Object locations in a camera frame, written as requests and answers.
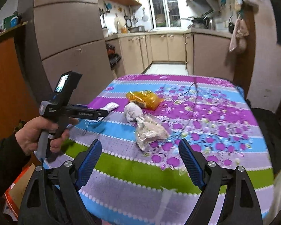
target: table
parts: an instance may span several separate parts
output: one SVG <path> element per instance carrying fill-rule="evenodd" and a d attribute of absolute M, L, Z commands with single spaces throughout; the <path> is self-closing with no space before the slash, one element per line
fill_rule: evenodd
<path fill-rule="evenodd" d="M 151 153 L 135 143 L 135 123 L 123 113 L 129 91 L 152 90 L 164 101 L 156 116 L 170 130 L 163 142 L 151 143 Z M 88 184 L 79 190 L 88 211 L 113 224 L 184 224 L 200 190 L 194 186 L 178 153 L 186 138 L 208 161 L 234 169 L 246 168 L 262 215 L 273 199 L 273 173 L 260 128 L 248 105 L 230 82 L 200 76 L 126 75 L 114 80 L 89 105 L 120 106 L 87 131 L 81 121 L 70 131 L 62 153 L 45 165 L 59 167 L 88 148 L 94 139 L 102 154 Z M 216 224 L 224 200 L 221 187 L 210 224 Z"/>

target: white floor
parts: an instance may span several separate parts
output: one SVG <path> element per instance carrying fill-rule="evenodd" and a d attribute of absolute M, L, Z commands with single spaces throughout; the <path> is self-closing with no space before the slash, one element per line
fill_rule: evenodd
<path fill-rule="evenodd" d="M 184 64 L 152 64 L 145 74 L 188 75 Z"/>

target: kettle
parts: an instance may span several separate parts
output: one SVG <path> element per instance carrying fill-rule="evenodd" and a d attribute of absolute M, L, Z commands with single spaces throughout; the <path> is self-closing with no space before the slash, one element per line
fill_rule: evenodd
<path fill-rule="evenodd" d="M 216 28 L 215 28 L 215 22 L 214 22 L 213 18 L 205 17 L 204 24 L 205 24 L 206 29 L 215 31 Z"/>

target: silver bolt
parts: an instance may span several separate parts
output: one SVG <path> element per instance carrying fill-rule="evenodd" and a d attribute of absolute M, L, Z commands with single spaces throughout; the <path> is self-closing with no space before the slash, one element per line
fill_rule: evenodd
<path fill-rule="evenodd" d="M 70 167 L 70 166 L 72 166 L 72 162 L 71 161 L 66 161 L 65 162 L 65 167 Z"/>
<path fill-rule="evenodd" d="M 243 167 L 243 166 L 238 166 L 237 169 L 238 169 L 240 172 L 244 172 L 244 167 Z"/>
<path fill-rule="evenodd" d="M 213 161 L 210 161 L 210 162 L 208 162 L 207 164 L 208 164 L 208 166 L 210 166 L 210 167 L 215 167 L 215 162 L 213 162 Z"/>
<path fill-rule="evenodd" d="M 35 170 L 37 171 L 37 172 L 39 172 L 40 170 L 42 170 L 43 168 L 42 168 L 42 166 L 37 166 L 36 168 L 35 168 Z"/>

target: window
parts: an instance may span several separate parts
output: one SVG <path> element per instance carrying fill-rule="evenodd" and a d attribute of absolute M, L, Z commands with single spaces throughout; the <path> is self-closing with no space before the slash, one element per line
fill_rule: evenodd
<path fill-rule="evenodd" d="M 177 0 L 149 0 L 153 26 L 180 27 L 180 14 Z"/>

